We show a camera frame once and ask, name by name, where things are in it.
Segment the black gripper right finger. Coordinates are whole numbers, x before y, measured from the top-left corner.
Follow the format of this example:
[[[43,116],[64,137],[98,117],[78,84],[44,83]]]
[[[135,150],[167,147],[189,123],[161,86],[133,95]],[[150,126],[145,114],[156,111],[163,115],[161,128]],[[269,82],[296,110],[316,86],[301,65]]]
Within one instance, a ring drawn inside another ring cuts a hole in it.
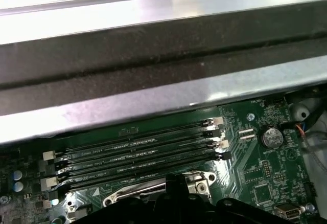
[[[289,221],[233,198],[212,204],[200,193],[189,193],[185,175],[182,199],[182,223],[290,223]]]

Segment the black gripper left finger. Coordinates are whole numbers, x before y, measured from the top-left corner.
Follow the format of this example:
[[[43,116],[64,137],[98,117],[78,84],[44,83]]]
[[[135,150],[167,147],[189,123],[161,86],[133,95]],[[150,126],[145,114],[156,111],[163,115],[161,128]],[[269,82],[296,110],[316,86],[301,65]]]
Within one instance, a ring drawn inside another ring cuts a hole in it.
[[[149,204],[128,197],[75,223],[183,223],[183,176],[166,176],[166,190]]]

